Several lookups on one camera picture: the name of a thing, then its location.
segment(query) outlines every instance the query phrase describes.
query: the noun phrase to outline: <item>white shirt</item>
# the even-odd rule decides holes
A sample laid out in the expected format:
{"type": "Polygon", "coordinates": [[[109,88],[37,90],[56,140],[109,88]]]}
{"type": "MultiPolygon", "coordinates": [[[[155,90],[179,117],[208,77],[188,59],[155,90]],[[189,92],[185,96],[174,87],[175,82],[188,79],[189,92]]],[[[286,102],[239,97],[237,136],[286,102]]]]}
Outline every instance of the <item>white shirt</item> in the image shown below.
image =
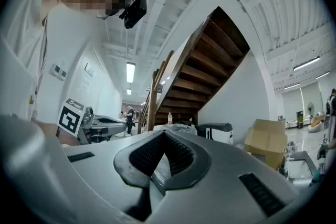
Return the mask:
{"type": "Polygon", "coordinates": [[[8,0],[0,18],[0,113],[30,120],[46,59],[42,0],[8,0]]]}

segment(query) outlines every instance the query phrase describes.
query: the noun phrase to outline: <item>black slot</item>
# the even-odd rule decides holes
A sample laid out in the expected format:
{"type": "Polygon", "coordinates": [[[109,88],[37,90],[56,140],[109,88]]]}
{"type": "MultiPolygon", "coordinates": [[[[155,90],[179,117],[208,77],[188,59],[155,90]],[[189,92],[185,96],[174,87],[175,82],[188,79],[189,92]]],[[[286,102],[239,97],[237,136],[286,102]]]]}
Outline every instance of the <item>black slot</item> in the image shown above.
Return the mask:
{"type": "Polygon", "coordinates": [[[94,154],[92,152],[85,152],[85,153],[68,156],[68,159],[71,163],[73,163],[73,162],[81,161],[82,159],[87,159],[90,157],[94,157],[94,154]]]}
{"type": "Polygon", "coordinates": [[[254,174],[239,177],[267,217],[280,211],[285,205],[254,174]]]}

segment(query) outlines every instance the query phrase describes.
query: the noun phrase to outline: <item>orange object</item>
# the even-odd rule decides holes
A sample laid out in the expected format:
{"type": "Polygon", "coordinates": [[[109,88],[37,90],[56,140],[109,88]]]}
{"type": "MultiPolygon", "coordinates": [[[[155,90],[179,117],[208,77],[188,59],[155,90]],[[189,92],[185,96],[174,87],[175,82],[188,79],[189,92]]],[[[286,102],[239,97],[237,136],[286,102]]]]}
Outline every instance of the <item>orange object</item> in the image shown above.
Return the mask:
{"type": "Polygon", "coordinates": [[[319,125],[320,122],[321,122],[321,121],[316,121],[316,122],[312,123],[310,126],[311,126],[311,127],[315,127],[316,125],[319,125]]]}

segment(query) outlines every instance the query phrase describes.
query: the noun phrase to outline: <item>thermostat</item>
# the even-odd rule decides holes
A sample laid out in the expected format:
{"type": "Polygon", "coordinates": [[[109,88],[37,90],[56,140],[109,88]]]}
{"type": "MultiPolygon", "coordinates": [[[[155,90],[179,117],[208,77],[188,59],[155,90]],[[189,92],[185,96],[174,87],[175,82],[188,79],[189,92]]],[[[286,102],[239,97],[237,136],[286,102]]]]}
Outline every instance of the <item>thermostat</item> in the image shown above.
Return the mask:
{"type": "Polygon", "coordinates": [[[67,73],[64,70],[60,70],[59,72],[59,79],[60,80],[65,80],[65,77],[67,76],[67,73]]]}
{"type": "Polygon", "coordinates": [[[59,76],[61,68],[57,65],[57,64],[53,64],[51,67],[51,74],[53,74],[54,76],[59,76]]]}

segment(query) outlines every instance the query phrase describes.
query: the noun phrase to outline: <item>fluorescent light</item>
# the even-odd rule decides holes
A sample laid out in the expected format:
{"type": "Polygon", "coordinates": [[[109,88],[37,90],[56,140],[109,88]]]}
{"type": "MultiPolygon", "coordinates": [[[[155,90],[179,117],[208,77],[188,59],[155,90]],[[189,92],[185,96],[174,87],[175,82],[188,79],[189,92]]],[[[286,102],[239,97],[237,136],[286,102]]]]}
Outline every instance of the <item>fluorescent light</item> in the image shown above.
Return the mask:
{"type": "Polygon", "coordinates": [[[284,90],[285,90],[285,89],[292,88],[292,87],[295,87],[295,86],[297,86],[297,85],[300,85],[300,83],[298,83],[298,84],[294,84],[294,85],[292,85],[292,86],[284,87],[284,90]]]}
{"type": "Polygon", "coordinates": [[[320,56],[317,56],[317,57],[315,57],[315,58],[309,60],[308,62],[304,62],[303,64],[294,67],[294,71],[295,71],[295,70],[298,70],[298,69],[300,69],[300,68],[302,68],[302,67],[306,67],[306,66],[308,66],[308,65],[310,65],[310,64],[312,64],[312,63],[314,63],[314,62],[317,62],[318,60],[320,60],[320,56]]]}
{"type": "Polygon", "coordinates": [[[316,79],[322,78],[322,77],[324,77],[325,75],[328,75],[329,73],[330,73],[330,72],[328,71],[327,73],[324,73],[323,75],[318,76],[316,79]]]}
{"type": "Polygon", "coordinates": [[[134,79],[134,71],[135,71],[135,64],[132,62],[128,62],[126,64],[126,75],[127,75],[127,82],[132,83],[134,79]]]}

